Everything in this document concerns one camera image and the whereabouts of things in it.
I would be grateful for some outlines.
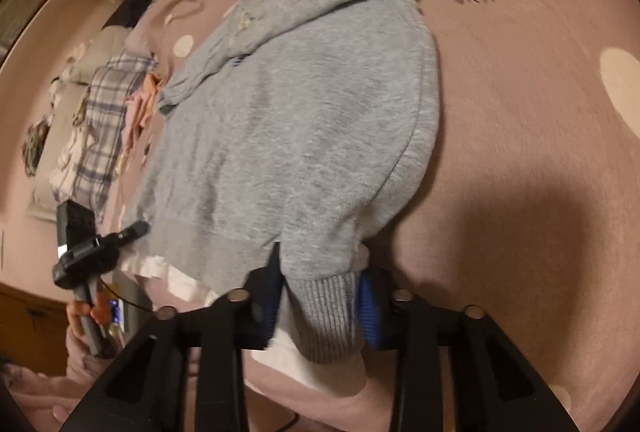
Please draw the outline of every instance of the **wooden cabinet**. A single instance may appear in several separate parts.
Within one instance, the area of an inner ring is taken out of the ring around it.
[[[0,353],[34,372],[66,367],[65,304],[0,284]]]

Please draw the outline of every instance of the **ribbed cuff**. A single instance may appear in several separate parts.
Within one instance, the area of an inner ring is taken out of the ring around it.
[[[287,278],[294,323],[292,339],[305,358],[330,364],[363,347],[356,311],[359,279],[359,272],[320,280]]]

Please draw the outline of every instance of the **black cloth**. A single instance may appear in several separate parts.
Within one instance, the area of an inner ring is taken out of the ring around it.
[[[113,12],[103,28],[107,26],[136,27],[140,18],[152,0],[124,0],[118,9]]]

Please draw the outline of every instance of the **screw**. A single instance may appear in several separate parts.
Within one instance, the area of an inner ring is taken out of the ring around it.
[[[484,318],[486,313],[480,306],[467,306],[465,307],[465,315],[473,320],[480,320]]]
[[[409,302],[413,300],[414,294],[408,289],[396,289],[393,292],[393,298],[396,302]]]
[[[171,320],[178,314],[178,311],[173,306],[162,306],[156,311],[156,318],[158,320]]]
[[[226,297],[232,302],[244,302],[249,298],[249,292],[242,288],[236,288],[227,293]]]

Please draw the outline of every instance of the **bed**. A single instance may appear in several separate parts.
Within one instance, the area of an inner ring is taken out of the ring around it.
[[[126,50],[154,56],[168,80],[237,1],[156,0]],[[369,243],[372,260],[434,304],[485,307],[580,430],[602,430],[640,371],[638,0],[420,6],[440,55],[441,127],[417,195]],[[156,116],[111,186],[105,229],[118,228],[161,132]],[[246,368],[257,390],[310,418],[383,430],[389,359],[367,352],[364,364],[366,387],[350,398],[251,358]]]

